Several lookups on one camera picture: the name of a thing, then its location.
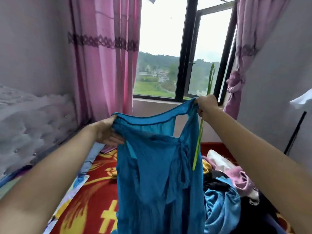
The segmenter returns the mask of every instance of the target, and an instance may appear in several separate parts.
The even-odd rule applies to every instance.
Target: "green field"
[[[135,81],[134,94],[174,98],[174,93],[168,93],[158,87],[158,82]]]

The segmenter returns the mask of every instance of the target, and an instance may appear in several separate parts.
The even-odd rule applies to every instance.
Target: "black window frame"
[[[227,91],[226,80],[230,76],[235,60],[236,41],[234,41],[234,44],[232,43],[233,39],[236,38],[235,29],[236,29],[237,1],[235,0],[232,2],[226,2],[217,6],[208,7],[198,11],[197,11],[197,3],[198,0],[188,0],[187,3],[175,97],[166,98],[159,96],[134,94],[134,98],[171,101],[171,102],[185,102],[186,100],[184,99],[184,96],[190,98],[198,97],[198,95],[189,94],[188,88],[193,66],[193,62],[191,62],[190,60],[191,58],[194,58],[195,54],[200,17],[202,15],[227,10],[232,7],[232,14],[228,26],[228,32],[225,39],[224,48],[220,60],[220,67],[216,79],[215,89],[213,92],[216,98],[220,99],[218,101],[218,104],[223,105]]]

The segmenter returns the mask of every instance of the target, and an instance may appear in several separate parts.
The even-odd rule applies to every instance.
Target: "forearm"
[[[94,128],[87,126],[34,166],[1,200],[0,226],[7,225],[6,221],[13,221],[8,214],[16,214],[18,218],[22,212],[20,215],[22,223],[16,218],[14,223],[19,225],[35,223],[34,228],[30,228],[31,233],[37,231],[39,233],[40,228],[44,230],[84,163],[95,139]],[[28,224],[25,223],[25,216],[29,221]]]
[[[207,121],[256,186],[294,226],[309,233],[312,179],[281,151],[257,137],[223,111],[205,114]]]

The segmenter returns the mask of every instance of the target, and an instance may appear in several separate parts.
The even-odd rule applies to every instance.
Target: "wall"
[[[146,100],[146,99],[135,98],[133,100],[133,116],[137,116],[137,117],[154,116],[154,115],[166,112],[178,105],[179,103],[176,103],[176,102]],[[174,129],[175,137],[179,137],[187,120],[188,120],[187,115],[177,116],[175,129]],[[204,123],[202,142],[220,142],[219,137],[216,135],[213,129],[206,122]]]
[[[72,93],[64,0],[0,0],[0,84]]]
[[[238,121],[282,151],[302,114],[289,101],[312,88],[311,5],[291,0],[246,73]],[[311,119],[305,119],[290,157],[312,173]]]

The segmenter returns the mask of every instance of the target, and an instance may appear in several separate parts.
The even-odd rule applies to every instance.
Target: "curtain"
[[[69,0],[78,122],[132,114],[142,0]]]
[[[245,73],[289,0],[237,0],[236,70],[227,80],[231,93],[224,111],[237,119]]]

